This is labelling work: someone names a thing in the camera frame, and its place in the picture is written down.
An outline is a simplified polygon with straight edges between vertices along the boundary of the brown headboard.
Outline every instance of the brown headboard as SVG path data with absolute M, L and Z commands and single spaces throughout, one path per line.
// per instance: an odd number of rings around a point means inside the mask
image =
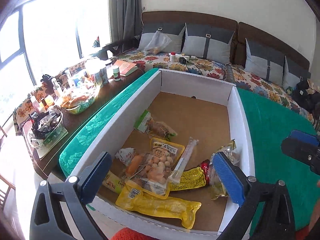
M 245 38 L 256 41 L 263 45 L 274 48 L 291 60 L 296 62 L 302 68 L 309 70 L 309 61 L 303 57 L 299 52 L 290 47 L 288 44 L 279 40 L 278 38 L 272 36 L 269 33 L 266 33 L 256 27 L 248 25 L 246 23 L 240 22 L 238 24 L 238 36 L 237 36 L 237 45 L 236 45 L 236 53 L 234 58 L 234 64 L 245 66 L 246 61 L 246 43 Z
M 232 30 L 235 32 L 235 34 L 233 35 L 233 42 L 231 43 L 230 61 L 233 62 L 238 28 L 238 22 L 235 20 L 206 13 L 184 11 L 143 12 L 141 19 L 143 23 L 193 23 Z

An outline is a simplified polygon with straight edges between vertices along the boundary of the orange book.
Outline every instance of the orange book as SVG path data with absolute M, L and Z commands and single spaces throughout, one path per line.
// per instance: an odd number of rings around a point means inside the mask
M 132 72 L 138 69 L 137 64 L 122 61 L 119 59 L 116 61 L 116 63 L 114 63 L 114 65 L 119 67 L 120 76 L 124 76 L 124 77 L 130 75 Z

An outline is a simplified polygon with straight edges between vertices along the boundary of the pillow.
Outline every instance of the pillow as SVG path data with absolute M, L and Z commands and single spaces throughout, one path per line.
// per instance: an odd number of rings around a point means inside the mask
M 285 56 L 282 81 L 282 87 L 285 90 L 288 87 L 294 88 L 301 80 L 307 80 L 310 77 L 311 73 L 308 70 L 303 69 L 297 63 Z
M 162 50 L 162 52 L 180 53 L 184 29 L 184 23 L 146 23 L 143 25 L 138 51 L 143 51 L 151 41 L 155 32 L 160 30 L 162 33 L 167 34 L 171 39 L 171 42 Z
M 245 40 L 247 43 L 245 70 L 282 86 L 284 54 L 255 41 Z
M 233 33 L 234 31 L 209 25 L 186 23 L 186 38 L 182 53 L 229 64 Z

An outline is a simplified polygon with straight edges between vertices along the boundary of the snack package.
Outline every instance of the snack package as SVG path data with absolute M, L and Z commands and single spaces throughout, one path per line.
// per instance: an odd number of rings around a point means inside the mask
M 216 200 L 220 196 L 227 197 L 228 193 L 224 185 L 221 183 L 218 174 L 216 173 L 212 159 L 213 156 L 217 152 L 223 152 L 228 159 L 231 161 L 231 163 L 234 165 L 239 162 L 238 155 L 234 153 L 233 151 L 236 149 L 236 143 L 235 140 L 230 141 L 226 146 L 223 146 L 219 148 L 214 154 L 211 155 L 210 158 L 210 164 L 209 164 L 209 180 L 210 180 L 210 189 L 211 189 L 211 199 Z
M 147 110 L 136 121 L 134 128 L 152 137 L 158 137 L 167 141 L 170 141 L 171 137 L 177 136 L 177 133 L 169 125 L 166 125 L 164 122 L 155 122 Z
M 166 34 L 156 31 L 149 44 L 143 49 L 143 53 L 145 56 L 148 54 L 156 55 L 170 42 L 171 39 Z
M 128 167 L 134 155 L 134 148 L 122 148 L 116 153 L 116 158 L 119 159 L 126 167 Z
M 166 199 L 170 192 L 170 183 L 167 178 L 182 155 L 184 146 L 152 138 L 151 151 L 151 153 L 135 155 L 126 169 L 126 175 L 129 178 L 126 184 Z
M 201 207 L 200 202 L 168 197 L 159 199 L 143 191 L 125 185 L 116 200 L 116 205 L 129 211 L 144 215 L 179 218 L 182 226 L 191 229 L 196 220 L 196 212 Z
M 207 185 L 204 171 L 200 167 L 184 171 L 179 184 L 171 184 L 170 191 L 185 190 L 204 187 Z
M 107 187 L 111 191 L 120 194 L 125 183 L 116 175 L 114 175 L 111 171 L 109 171 L 105 179 L 103 180 L 102 185 Z
M 198 142 L 199 142 L 199 140 L 195 140 L 192 137 L 189 138 L 188 145 L 187 145 L 186 149 L 184 150 L 178 164 L 176 165 L 173 172 L 171 172 L 170 176 L 168 177 L 169 181 L 171 181 L 175 184 L 180 183 L 181 175 L 182 175 L 185 167 L 187 166 L 187 163 L 191 157 L 193 149 L 195 148 L 195 146 L 197 145 Z

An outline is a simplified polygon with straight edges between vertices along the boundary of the brown cardboard floor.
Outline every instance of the brown cardboard floor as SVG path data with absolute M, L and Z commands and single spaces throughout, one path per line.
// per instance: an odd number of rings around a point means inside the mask
M 226 106 L 160 92 L 148 110 L 156 121 L 165 122 L 178 133 L 177 137 L 172 139 L 172 142 L 186 146 L 190 136 L 199 139 L 196 151 L 193 152 L 186 170 L 196 167 L 205 159 L 209 159 L 215 150 L 230 141 Z M 123 148 L 126 147 L 133 147 L 139 153 L 148 152 L 150 150 L 150 139 L 148 135 L 134 130 L 123 145 Z M 115 159 L 111 171 L 120 176 L 124 168 L 125 166 Z M 106 197 L 113 203 L 117 199 L 117 194 L 103 186 L 100 188 L 99 195 Z M 193 229 L 219 230 L 227 198 L 221 197 L 212 201 L 209 187 L 170 192 L 170 196 L 202 203 L 201 208 L 196 213 Z M 182 227 L 179 219 L 152 218 Z

